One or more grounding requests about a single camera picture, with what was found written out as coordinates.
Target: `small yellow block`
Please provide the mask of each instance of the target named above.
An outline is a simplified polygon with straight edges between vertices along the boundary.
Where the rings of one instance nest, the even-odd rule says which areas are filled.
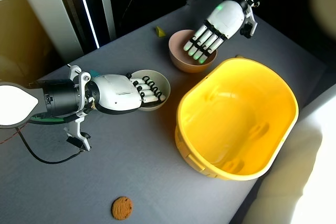
[[[155,30],[156,30],[156,35],[159,38],[166,36],[166,33],[160,27],[156,26]]]

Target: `red wire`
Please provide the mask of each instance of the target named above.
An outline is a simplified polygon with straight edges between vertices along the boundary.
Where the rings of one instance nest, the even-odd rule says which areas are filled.
[[[19,132],[27,125],[27,123],[25,123],[17,132],[15,132],[11,137],[3,140],[2,142],[0,142],[0,144],[4,144],[6,143],[8,140],[12,139],[14,136],[16,136],[17,134],[19,134]]]

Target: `yellow object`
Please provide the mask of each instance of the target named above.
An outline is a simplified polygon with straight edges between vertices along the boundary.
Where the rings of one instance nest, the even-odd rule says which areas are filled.
[[[198,172],[222,179],[264,174],[298,118],[285,81],[245,58],[221,63],[178,107],[175,141],[181,155]]]
[[[156,35],[158,36],[158,37],[164,37],[164,36],[166,36],[166,33],[162,30],[162,28],[160,28],[159,26],[156,26],[156,28],[155,28],[155,30],[156,30]]]

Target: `bowl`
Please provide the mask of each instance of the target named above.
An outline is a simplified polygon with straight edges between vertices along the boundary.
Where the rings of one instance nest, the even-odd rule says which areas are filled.
[[[154,82],[155,85],[162,91],[162,93],[166,96],[166,100],[164,100],[162,103],[154,105],[154,106],[149,106],[149,107],[140,107],[139,110],[141,111],[153,111],[153,110],[157,110],[158,108],[160,108],[169,98],[170,96],[170,84],[169,81],[167,80],[167,78],[154,70],[139,70],[137,72],[134,72],[132,74],[132,78],[141,78],[144,76],[149,76]]]
[[[217,57],[217,50],[215,50],[204,64],[198,63],[193,57],[189,56],[186,51],[183,50],[184,45],[190,38],[193,37],[195,31],[193,30],[181,30],[174,33],[169,39],[169,53],[170,58],[174,65],[187,73],[199,73],[207,69]]]

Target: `white bowl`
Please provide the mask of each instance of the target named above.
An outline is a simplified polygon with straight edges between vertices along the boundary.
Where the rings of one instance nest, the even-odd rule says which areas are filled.
[[[153,111],[153,110],[157,110],[158,108],[160,108],[169,98],[170,95],[170,84],[169,81],[167,80],[167,78],[162,75],[159,72],[156,72],[154,70],[139,70],[137,72],[134,72],[132,74],[132,78],[140,78],[142,79],[142,77],[144,76],[149,76],[151,78],[151,80],[153,80],[155,82],[155,85],[162,91],[162,94],[166,96],[166,100],[164,100],[164,102],[158,104],[158,105],[154,105],[154,106],[150,106],[150,107],[145,107],[145,108],[139,108],[139,110],[142,111]]]

